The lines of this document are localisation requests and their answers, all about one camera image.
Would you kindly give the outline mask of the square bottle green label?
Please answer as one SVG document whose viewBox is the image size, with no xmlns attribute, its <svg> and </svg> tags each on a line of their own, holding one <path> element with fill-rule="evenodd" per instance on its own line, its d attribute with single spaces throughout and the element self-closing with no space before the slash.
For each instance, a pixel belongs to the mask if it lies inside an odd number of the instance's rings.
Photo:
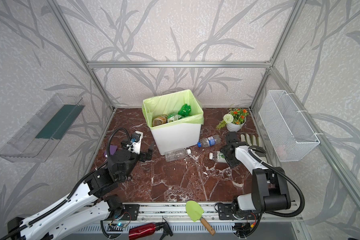
<svg viewBox="0 0 360 240">
<path fill-rule="evenodd" d="M 224 164 L 227 163 L 224 154 L 221 153 L 220 151 L 209 153 L 209 159 L 216 163 L 224 163 Z"/>
</svg>

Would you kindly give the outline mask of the brown tea bottle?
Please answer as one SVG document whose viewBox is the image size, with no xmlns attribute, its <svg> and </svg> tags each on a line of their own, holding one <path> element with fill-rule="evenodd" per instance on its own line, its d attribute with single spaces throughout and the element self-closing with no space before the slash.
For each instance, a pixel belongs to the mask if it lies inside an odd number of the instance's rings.
<svg viewBox="0 0 360 240">
<path fill-rule="evenodd" d="M 157 127 L 163 124 L 166 124 L 168 121 L 168 115 L 163 114 L 155 117 L 152 121 L 152 127 Z"/>
</svg>

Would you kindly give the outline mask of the green plastic soda bottle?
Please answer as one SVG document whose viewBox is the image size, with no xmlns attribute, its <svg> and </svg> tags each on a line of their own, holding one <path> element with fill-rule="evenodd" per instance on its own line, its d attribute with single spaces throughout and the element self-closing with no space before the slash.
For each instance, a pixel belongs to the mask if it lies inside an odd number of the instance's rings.
<svg viewBox="0 0 360 240">
<path fill-rule="evenodd" d="M 178 120 L 180 120 L 182 118 L 183 118 L 182 115 L 179 115 L 176 112 L 172 112 L 167 117 L 167 123 L 175 122 L 175 121 L 178 121 Z"/>
</svg>

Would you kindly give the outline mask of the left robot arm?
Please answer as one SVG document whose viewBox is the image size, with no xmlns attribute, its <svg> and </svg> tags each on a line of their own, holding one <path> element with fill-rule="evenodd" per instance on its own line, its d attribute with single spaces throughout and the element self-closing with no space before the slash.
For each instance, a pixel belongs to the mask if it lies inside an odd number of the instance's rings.
<svg viewBox="0 0 360 240">
<path fill-rule="evenodd" d="M 113 136 L 123 131 L 126 139 L 111 153 Z M 106 219 L 119 219 L 128 211 L 118 196 L 108 194 L 131 177 L 138 162 L 152 159 L 154 143 L 141 150 L 144 134 L 132 134 L 116 128 L 106 146 L 106 161 L 82 177 L 71 192 L 44 210 L 27 218 L 16 217 L 8 222 L 4 240 L 61 240 L 71 233 Z"/>
</svg>

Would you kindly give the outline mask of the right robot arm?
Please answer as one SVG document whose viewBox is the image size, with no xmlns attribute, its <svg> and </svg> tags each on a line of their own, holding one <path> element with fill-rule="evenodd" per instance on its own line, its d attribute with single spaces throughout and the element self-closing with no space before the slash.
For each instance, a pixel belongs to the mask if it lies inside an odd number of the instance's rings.
<svg viewBox="0 0 360 240">
<path fill-rule="evenodd" d="M 260 216 L 264 213 L 292 218 L 303 212 L 306 201 L 302 190 L 281 167 L 274 167 L 259 157 L 267 153 L 265 149 L 241 142 L 235 132 L 229 132 L 221 152 L 230 168 L 243 165 L 252 174 L 251 193 L 236 197 L 228 215 L 238 220 L 250 214 Z M 296 190 L 300 203 L 293 212 L 281 213 L 280 210 L 288 210 L 292 205 L 289 186 Z"/>
</svg>

